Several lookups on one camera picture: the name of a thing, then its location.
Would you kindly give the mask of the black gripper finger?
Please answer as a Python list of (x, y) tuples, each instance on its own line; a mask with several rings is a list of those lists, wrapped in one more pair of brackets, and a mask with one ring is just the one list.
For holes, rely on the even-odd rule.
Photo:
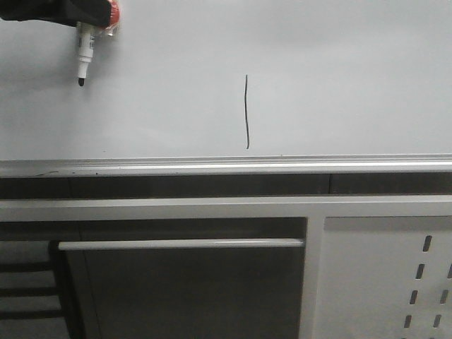
[(88, 23), (100, 28), (109, 26), (112, 5), (108, 0), (68, 0), (64, 2), (64, 14), (70, 26)]

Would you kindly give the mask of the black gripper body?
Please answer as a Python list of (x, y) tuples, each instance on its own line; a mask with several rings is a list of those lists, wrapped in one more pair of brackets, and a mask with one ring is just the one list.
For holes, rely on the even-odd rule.
[(69, 1), (5, 0), (1, 1), (3, 20), (75, 20)]

